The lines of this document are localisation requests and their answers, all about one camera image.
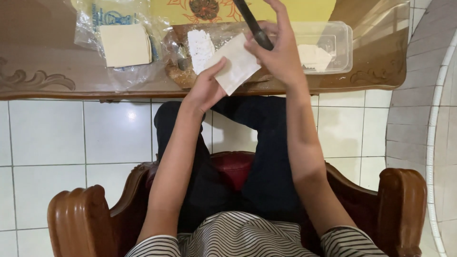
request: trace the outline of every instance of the right hand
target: right hand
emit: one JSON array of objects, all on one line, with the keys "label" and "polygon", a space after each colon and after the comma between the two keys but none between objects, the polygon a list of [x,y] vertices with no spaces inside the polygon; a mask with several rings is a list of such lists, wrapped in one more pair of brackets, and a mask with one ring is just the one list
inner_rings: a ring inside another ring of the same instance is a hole
[{"label": "right hand", "polygon": [[272,40],[275,48],[272,51],[262,48],[254,40],[251,32],[246,35],[247,42],[244,47],[255,55],[274,77],[286,85],[300,83],[305,79],[305,75],[286,6],[280,0],[264,1],[275,10],[278,23],[261,21],[259,25],[267,35],[277,35],[277,38]]}]

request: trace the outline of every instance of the striped shirt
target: striped shirt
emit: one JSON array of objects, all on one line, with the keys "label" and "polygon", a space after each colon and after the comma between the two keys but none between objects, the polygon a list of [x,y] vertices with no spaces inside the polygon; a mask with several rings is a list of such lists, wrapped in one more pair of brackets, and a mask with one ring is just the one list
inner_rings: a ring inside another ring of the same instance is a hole
[{"label": "striped shirt", "polygon": [[[387,257],[361,230],[340,226],[321,238],[327,257]],[[153,236],[126,257],[317,257],[301,244],[300,226],[267,221],[245,212],[221,212],[206,218],[192,234]]]}]

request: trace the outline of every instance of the dark pants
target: dark pants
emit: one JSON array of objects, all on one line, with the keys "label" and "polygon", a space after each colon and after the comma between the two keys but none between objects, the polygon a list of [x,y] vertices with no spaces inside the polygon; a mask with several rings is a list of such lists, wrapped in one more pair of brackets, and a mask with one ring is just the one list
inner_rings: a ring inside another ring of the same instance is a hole
[{"label": "dark pants", "polygon": [[[154,117],[159,160],[170,139],[180,105],[181,102],[166,102]],[[287,154],[286,99],[276,96],[225,97],[212,110],[257,130],[254,163],[241,192],[232,192],[212,166],[200,133],[178,231],[193,232],[206,217],[232,210],[249,212],[268,220],[299,223],[305,214],[292,182]]]}]

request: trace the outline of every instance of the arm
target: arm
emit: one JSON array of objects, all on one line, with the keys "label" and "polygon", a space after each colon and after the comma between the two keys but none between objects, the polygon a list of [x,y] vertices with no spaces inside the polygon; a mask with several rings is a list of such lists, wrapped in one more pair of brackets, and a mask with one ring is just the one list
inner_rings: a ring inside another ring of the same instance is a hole
[{"label": "arm", "polygon": [[178,217],[191,177],[195,147],[203,114],[224,95],[214,79],[226,63],[223,58],[202,72],[182,101],[175,126],[149,193],[148,210],[137,243],[157,235],[177,234]]},{"label": "arm", "polygon": [[277,35],[275,48],[271,52],[263,49],[249,34],[246,49],[286,86],[287,146],[295,188],[319,236],[335,226],[355,227],[327,181],[308,83],[286,7],[279,0],[265,2],[277,13],[278,24],[263,22],[260,25]]}]

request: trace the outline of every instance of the clear plastic container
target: clear plastic container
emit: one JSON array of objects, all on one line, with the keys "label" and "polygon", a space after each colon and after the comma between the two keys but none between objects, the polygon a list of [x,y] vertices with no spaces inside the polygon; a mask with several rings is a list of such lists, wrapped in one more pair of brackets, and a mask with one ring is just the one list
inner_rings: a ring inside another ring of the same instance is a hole
[{"label": "clear plastic container", "polygon": [[346,73],[352,69],[352,29],[342,21],[292,22],[297,45],[317,45],[332,56],[324,72],[303,66],[306,74]]}]

